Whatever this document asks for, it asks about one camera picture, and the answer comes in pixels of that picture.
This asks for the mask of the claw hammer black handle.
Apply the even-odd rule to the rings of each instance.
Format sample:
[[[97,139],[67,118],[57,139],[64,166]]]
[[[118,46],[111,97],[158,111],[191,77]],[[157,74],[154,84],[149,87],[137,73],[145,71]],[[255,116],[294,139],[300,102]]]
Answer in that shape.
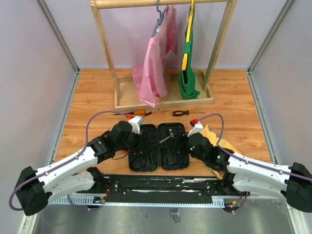
[[[172,129],[169,129],[168,131],[169,131],[169,135],[168,135],[166,138],[160,140],[159,142],[157,142],[157,143],[153,144],[152,146],[150,146],[148,149],[142,151],[141,154],[145,154],[145,153],[151,151],[152,149],[156,148],[158,145],[164,143],[165,141],[167,141],[167,140],[169,140],[169,139],[171,139],[171,138],[175,138],[175,135],[174,135],[174,133],[173,133],[173,130],[172,130]]]

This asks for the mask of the black plastic tool case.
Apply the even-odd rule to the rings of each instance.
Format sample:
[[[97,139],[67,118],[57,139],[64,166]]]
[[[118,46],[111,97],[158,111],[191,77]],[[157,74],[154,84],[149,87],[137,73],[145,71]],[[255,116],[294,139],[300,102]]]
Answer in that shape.
[[[153,144],[166,138],[169,129],[173,130],[175,138],[158,145],[151,151],[141,154]],[[189,155],[182,150],[187,132],[182,123],[162,123],[158,126],[143,124],[140,127],[138,144],[128,151],[129,168],[133,172],[153,172],[159,167],[166,171],[182,170],[189,166]]]

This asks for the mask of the black orange handled screwdriver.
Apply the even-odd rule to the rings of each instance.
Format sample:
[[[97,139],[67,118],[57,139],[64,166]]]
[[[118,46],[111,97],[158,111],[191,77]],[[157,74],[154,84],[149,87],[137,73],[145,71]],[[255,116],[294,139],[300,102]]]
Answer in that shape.
[[[173,111],[172,112],[172,116],[174,117],[179,117],[179,116],[185,116],[185,115],[189,115],[189,114],[195,114],[195,113],[206,113],[207,111]]]

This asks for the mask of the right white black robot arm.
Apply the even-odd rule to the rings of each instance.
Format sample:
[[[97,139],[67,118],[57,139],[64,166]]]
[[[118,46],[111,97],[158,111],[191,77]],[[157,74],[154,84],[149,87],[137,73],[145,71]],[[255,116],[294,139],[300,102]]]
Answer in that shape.
[[[221,190],[226,195],[242,192],[274,196],[311,213],[312,175],[303,164],[278,165],[249,158],[212,145],[201,133],[188,134],[186,149],[191,157],[223,173]]]

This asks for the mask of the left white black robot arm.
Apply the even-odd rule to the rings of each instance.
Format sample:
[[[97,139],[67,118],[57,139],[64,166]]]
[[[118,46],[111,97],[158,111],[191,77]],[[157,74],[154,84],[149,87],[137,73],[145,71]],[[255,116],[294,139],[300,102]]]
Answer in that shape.
[[[14,188],[19,210],[31,216],[61,196],[89,189],[101,192],[104,180],[98,177],[100,172],[95,165],[113,158],[117,151],[134,147],[143,122],[139,116],[120,121],[65,159],[36,170],[31,166],[24,168]]]

